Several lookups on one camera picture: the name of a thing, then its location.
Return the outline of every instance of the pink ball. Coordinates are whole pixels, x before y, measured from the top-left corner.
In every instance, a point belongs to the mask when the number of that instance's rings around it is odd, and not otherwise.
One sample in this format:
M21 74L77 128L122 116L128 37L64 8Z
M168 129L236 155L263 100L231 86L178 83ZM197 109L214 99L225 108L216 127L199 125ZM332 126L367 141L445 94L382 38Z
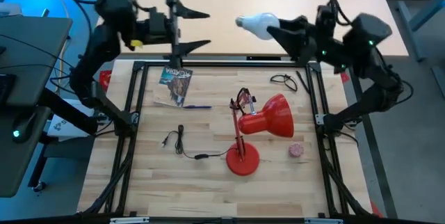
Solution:
M304 151L304 147L299 143L293 143L289 146L289 154L291 157L300 157Z

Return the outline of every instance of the white light bulb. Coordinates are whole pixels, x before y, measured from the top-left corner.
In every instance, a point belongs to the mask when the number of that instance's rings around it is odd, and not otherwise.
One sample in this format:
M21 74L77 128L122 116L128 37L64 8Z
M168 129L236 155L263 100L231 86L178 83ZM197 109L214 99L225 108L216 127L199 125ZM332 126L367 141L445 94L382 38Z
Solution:
M270 40L273 37L267 32L268 26L280 27L280 21L271 13L260 13L254 16L240 16L236 18L236 25L252 32L262 40Z

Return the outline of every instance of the pen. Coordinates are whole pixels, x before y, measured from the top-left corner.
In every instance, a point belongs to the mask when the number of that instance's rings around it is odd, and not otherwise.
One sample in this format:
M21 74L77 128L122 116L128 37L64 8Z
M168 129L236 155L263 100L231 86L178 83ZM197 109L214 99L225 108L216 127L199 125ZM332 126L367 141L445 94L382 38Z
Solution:
M188 105L183 106L183 109L211 109L211 106L195 106L195 105Z

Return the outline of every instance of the tan desk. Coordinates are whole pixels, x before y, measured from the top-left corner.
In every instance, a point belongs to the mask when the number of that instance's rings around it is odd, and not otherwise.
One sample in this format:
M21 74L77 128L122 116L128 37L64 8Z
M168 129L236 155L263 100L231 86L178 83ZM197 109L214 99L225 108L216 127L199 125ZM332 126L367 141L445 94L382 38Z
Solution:
M181 19L181 42L211 40L208 45L196 49L192 55L237 55L237 56L286 56L285 51L274 40L263 41L235 25L239 15L255 15L271 12L283 19L294 19L305 15L314 22L318 5L328 0L182 0L189 8L211 15L208 19ZM156 6L168 14L165 0L138 0L145 7ZM396 23L386 0L339 0L345 14L352 20L359 13L370 13L388 23L393 35L379 45L386 56L407 56ZM139 19L146 19L147 13L139 12ZM337 26L335 37L341 40L349 27ZM122 48L122 54L166 54L169 45L145 46L135 52Z
M108 98L123 109L133 61L116 61ZM140 216L306 216L327 213L320 158L309 95L290 68L199 67L193 69L186 104L211 105L211 110L182 110L153 103L153 87L159 81L161 67L151 67L140 117L136 153L125 211ZM298 83L297 93L283 84L270 83L271 76L291 75ZM327 100L333 113L347 106L340 77L332 68L323 66ZM140 75L136 82L138 94ZM254 144L261 162L255 174L239 177L227 168L225 157L196 161L175 154L176 138L172 136L165 148L161 141L169 131L184 125L184 148L189 155L217 154L234 143L234 126L229 99L240 87L249 88L256 96L257 108L273 95L282 93L293 113L293 138L280 138L262 132L245 136ZM113 134L96 139L79 201L79 211L88 208L107 185L118 138ZM298 159L288 156L292 142L304 145L305 153ZM368 211L371 210L357 145L348 137L337 138L337 149L343 179L353 195ZM332 192L340 209L337 188ZM115 204L119 196L115 194Z

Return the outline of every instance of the lamp base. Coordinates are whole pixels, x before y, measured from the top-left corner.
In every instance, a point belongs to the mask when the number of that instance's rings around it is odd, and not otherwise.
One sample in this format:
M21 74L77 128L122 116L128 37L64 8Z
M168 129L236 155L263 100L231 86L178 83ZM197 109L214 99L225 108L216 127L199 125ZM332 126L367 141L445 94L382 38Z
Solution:
M227 153L225 160L229 169L235 174L240 176L250 175L258 168L259 165L259 153L256 147L250 143L244 143L245 155L244 161L241 161L241 157L238 154L238 146L233 144Z

